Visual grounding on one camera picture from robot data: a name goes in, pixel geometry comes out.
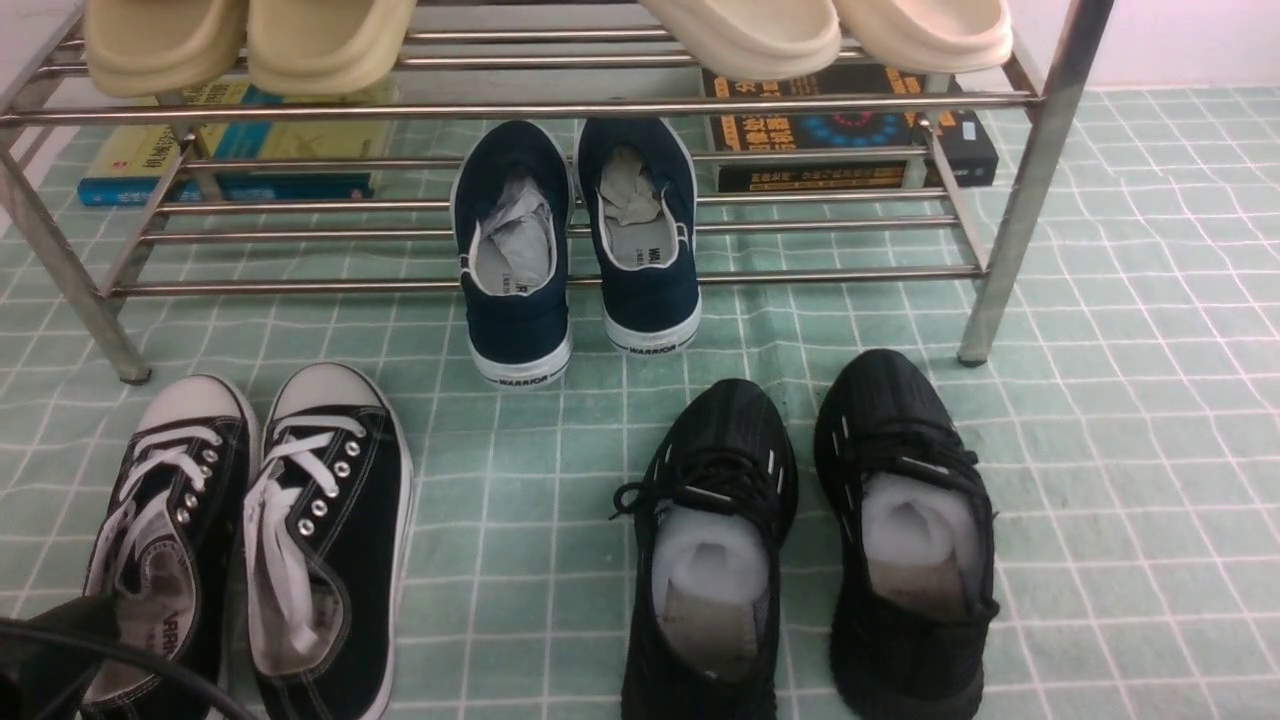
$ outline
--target green tile floor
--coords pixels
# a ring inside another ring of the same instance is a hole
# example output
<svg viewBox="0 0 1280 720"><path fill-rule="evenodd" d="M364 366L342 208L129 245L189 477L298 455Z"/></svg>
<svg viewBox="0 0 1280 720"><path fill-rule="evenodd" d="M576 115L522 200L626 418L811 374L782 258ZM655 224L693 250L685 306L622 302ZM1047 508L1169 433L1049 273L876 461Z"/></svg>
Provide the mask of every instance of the green tile floor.
<svg viewBox="0 0 1280 720"><path fill-rule="evenodd" d="M568 143L568 123L549 127ZM1000 114L988 127L1004 188L972 200L991 227L1027 126ZM684 128L696 143L696 123ZM479 132L403 126L396 150L461 154ZM101 137L82 132L44 188L97 275L137 222L73 199ZM385 181L388 197L444 197L451 177ZM891 210L902 209L703 218ZM933 231L703 237L699 251L703 269L957 260ZM593 263L585 243L572 256ZM147 277L453 268L448 243L314 243L165 249ZM301 364L346 360L388 391L416 461L389 715L616 717L635 553L627 523L605 520L611 493L636 479L694 393L746 375L780 404L805 468L783 553L780 716L847 717L826 669L838 551L809 436L837 370L859 348L888 346L929 372L1001 510L1004 612L983 717L1280 716L1277 90L1087 95L996 352L973 370L954 360L972 299L960 283L713 288L694 347L641 360L609 350L595 292L575 290L577 352L543 392L480 382L453 296L133 301L123 318L156 373L127 388L14 231L0 242L0 611L29 616L77 594L125 438L166 382L220 373L264 413ZM237 692L255 702L237 657Z"/></svg>

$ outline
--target white toe cap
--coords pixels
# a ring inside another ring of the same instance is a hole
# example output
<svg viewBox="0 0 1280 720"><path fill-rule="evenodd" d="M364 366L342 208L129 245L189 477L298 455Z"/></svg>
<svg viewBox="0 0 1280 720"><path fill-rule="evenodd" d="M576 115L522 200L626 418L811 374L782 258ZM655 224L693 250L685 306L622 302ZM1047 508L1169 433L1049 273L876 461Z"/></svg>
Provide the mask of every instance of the white toe cap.
<svg viewBox="0 0 1280 720"><path fill-rule="evenodd" d="M160 391L160 395L142 413L138 430L148 430L179 420L241 418L243 414L236 401L236 395L223 380L210 375L191 375Z"/></svg>
<svg viewBox="0 0 1280 720"><path fill-rule="evenodd" d="M325 405L381 406L383 401L358 370L319 363L298 370L275 400L275 418Z"/></svg>

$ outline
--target white wall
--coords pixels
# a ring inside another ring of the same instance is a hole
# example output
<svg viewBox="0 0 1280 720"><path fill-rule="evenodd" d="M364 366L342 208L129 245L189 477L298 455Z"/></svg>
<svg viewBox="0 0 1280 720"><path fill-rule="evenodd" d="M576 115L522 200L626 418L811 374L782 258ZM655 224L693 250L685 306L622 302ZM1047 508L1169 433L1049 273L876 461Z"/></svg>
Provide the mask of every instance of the white wall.
<svg viewBox="0 0 1280 720"><path fill-rule="evenodd" d="M1009 4L1036 65L1047 69L1070 0ZM1091 81L1280 85L1280 0L1116 0Z"/></svg>

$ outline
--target slipper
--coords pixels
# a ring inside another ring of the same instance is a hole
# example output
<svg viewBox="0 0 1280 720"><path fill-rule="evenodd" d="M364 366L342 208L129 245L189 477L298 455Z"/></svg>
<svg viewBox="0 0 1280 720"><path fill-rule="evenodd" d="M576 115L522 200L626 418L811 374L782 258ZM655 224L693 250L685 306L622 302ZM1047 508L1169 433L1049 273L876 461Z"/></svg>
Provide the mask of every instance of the slipper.
<svg viewBox="0 0 1280 720"><path fill-rule="evenodd" d="M253 0L248 74L276 95L342 95L396 65L416 0Z"/></svg>
<svg viewBox="0 0 1280 720"><path fill-rule="evenodd" d="M868 54L916 73L970 73L1014 50L1007 0L835 0Z"/></svg>
<svg viewBox="0 0 1280 720"><path fill-rule="evenodd" d="M707 69L737 81L813 74L840 54L831 0L640 0Z"/></svg>
<svg viewBox="0 0 1280 720"><path fill-rule="evenodd" d="M248 0L88 0L84 53L93 85L140 97L204 85L236 63Z"/></svg>

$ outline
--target black cable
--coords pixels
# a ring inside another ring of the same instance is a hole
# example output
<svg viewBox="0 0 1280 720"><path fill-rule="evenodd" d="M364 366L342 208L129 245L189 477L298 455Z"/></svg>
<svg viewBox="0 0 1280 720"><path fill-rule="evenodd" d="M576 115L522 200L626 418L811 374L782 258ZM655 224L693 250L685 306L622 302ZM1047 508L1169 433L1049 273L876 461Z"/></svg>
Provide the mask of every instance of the black cable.
<svg viewBox="0 0 1280 720"><path fill-rule="evenodd" d="M248 710L236 701L227 691L214 683L201 678L196 673L170 662L159 655L141 651L123 643L105 641L97 635L73 630L50 630L47 628L32 628L20 620L0 618L0 638L13 638L15 641L51 644L68 650L91 652L100 657L114 660L146 670L172 680L193 697L209 703L214 710L223 714L225 720L257 720Z"/></svg>

